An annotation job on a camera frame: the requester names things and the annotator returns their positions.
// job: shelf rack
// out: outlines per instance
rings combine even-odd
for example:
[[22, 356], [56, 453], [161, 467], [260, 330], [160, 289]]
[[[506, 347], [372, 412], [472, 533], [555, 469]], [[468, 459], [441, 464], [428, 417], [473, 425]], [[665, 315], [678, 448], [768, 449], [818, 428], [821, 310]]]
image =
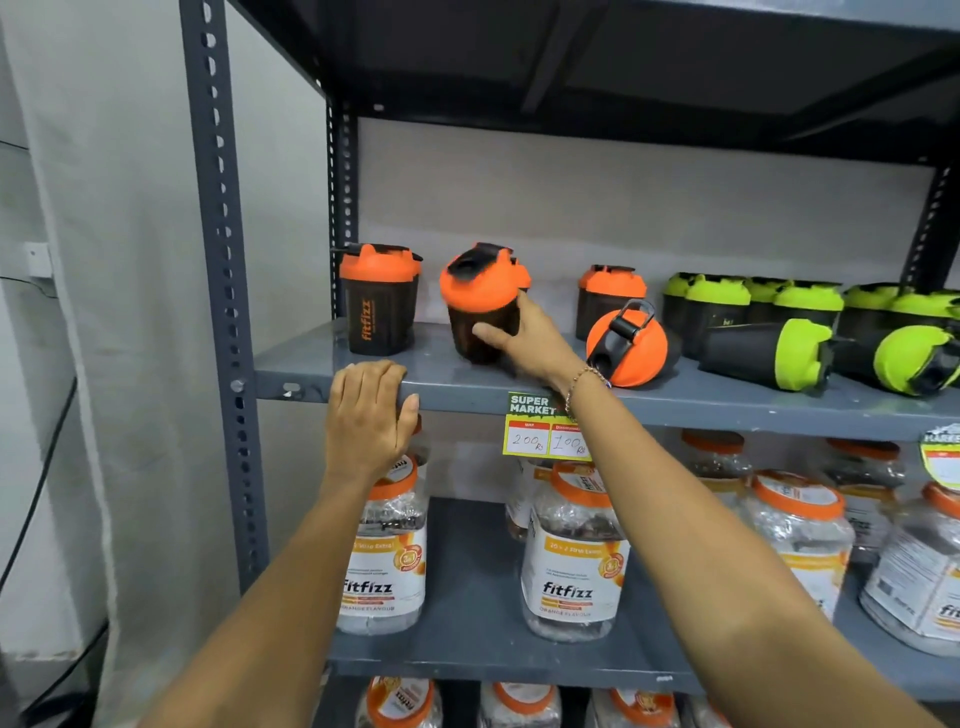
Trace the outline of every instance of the shelf rack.
[[[338, 250], [358, 231], [360, 116], [925, 164], [935, 174], [900, 283], [930, 291], [946, 282], [960, 243], [953, 0], [468, 0], [456, 11], [438, 0], [233, 2], [326, 99], [335, 318], [344, 311]], [[180, 0], [180, 20], [246, 591], [270, 560], [256, 401], [326, 401], [333, 373], [359, 357], [347, 352], [337, 320], [253, 356], [224, 0]], [[503, 414], [507, 392], [542, 391], [507, 371], [471, 368], [444, 327], [418, 325], [416, 346], [397, 359], [409, 370], [404, 393], [419, 393], [424, 409]], [[958, 390], [913, 401], [835, 377], [812, 398], [721, 379], [689, 362], [659, 385], [618, 394], [651, 425], [913, 440], [960, 420]], [[335, 674], [700, 689], [636, 563], [614, 634], [546, 643], [522, 623], [519, 549], [504, 534], [502, 509], [442, 498], [431, 509], [436, 555], [423, 618], [401, 635], [337, 635]], [[853, 573], [836, 616], [848, 639], [918, 698], [960, 698], [956, 663], [875, 627], [855, 603], [858, 586]]]

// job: person's left hand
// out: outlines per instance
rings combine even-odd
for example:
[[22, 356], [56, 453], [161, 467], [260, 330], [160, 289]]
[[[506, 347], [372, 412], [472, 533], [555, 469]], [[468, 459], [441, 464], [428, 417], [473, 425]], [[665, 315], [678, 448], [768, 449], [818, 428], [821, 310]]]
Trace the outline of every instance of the person's left hand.
[[322, 494], [352, 488], [364, 495], [407, 450], [417, 427], [420, 397], [396, 412], [405, 367], [392, 361], [350, 364], [330, 386], [326, 410], [326, 473]]

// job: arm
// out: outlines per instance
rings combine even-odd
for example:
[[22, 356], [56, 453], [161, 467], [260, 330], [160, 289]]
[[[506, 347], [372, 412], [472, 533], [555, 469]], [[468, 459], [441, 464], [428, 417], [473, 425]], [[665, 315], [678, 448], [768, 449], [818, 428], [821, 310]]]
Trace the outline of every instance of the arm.
[[[519, 303], [517, 336], [485, 324], [474, 333], [566, 395], [586, 364], [539, 306], [522, 293]], [[570, 406], [687, 657], [734, 725], [940, 726], [847, 643], [776, 552], [599, 377], [582, 375]]]
[[367, 494], [417, 425], [416, 395], [397, 417], [405, 372], [385, 361], [334, 377], [316, 505], [141, 728], [309, 724]]

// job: transparent plastic jar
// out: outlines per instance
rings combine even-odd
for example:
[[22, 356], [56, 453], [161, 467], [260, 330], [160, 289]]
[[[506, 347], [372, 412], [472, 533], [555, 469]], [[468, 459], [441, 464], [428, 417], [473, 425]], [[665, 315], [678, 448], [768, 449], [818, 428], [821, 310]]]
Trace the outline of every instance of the transparent plastic jar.
[[422, 415], [417, 415], [417, 427], [414, 429], [413, 437], [410, 438], [407, 454], [417, 463], [417, 477], [426, 482], [427, 466], [430, 464], [430, 440], [423, 432]]
[[443, 728], [444, 706], [433, 680], [374, 677], [360, 698], [354, 728]]
[[728, 508], [733, 508], [750, 482], [753, 469], [743, 456], [743, 436], [712, 429], [685, 429], [686, 468], [700, 478]]
[[404, 455], [371, 489], [344, 579], [337, 629], [389, 635], [417, 623], [426, 594], [426, 511]]
[[860, 604], [902, 643], [960, 657], [960, 494], [928, 483], [899, 509]]
[[846, 501], [844, 515], [856, 532], [851, 561], [875, 564], [890, 533], [897, 489], [904, 482], [900, 448], [894, 443], [832, 437], [827, 445], [827, 451], [812, 463], [813, 470]]
[[757, 471], [740, 500], [740, 517], [780, 555], [807, 593], [833, 620], [853, 527], [837, 491], [785, 471]]
[[616, 618], [629, 555], [600, 473], [592, 465], [554, 465], [550, 487], [534, 498], [523, 553], [527, 626], [561, 643], [605, 637]]
[[680, 711], [684, 728], [731, 728], [730, 722], [705, 695], [688, 695]]
[[560, 728], [561, 716], [556, 686], [480, 684], [478, 728]]
[[534, 496], [543, 483], [550, 482], [553, 462], [534, 458], [519, 458], [520, 476], [511, 490], [506, 502], [507, 531], [518, 541], [527, 540], [527, 528], [530, 526], [530, 513], [533, 510]]
[[672, 692], [590, 691], [584, 728], [680, 728]]

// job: bracelet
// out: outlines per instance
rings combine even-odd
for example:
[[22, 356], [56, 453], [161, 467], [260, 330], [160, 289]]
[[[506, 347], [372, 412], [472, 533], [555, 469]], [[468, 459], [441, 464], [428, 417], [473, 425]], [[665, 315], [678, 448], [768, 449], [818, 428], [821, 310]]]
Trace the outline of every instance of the bracelet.
[[580, 381], [580, 377], [586, 374], [587, 372], [590, 372], [591, 374], [595, 374], [599, 376], [600, 381], [602, 381], [605, 385], [607, 385], [607, 389], [611, 388], [610, 382], [607, 381], [607, 378], [605, 376], [600, 374], [600, 370], [597, 369], [596, 367], [584, 367], [579, 372], [577, 372], [577, 376], [575, 376], [573, 378], [573, 381], [570, 382], [570, 388], [566, 390], [566, 399], [564, 400], [564, 410], [566, 410], [566, 416], [569, 417], [574, 422], [577, 421], [577, 418], [575, 418], [573, 416], [573, 413], [570, 411], [570, 398], [573, 397], [573, 388], [577, 386], [577, 382]]

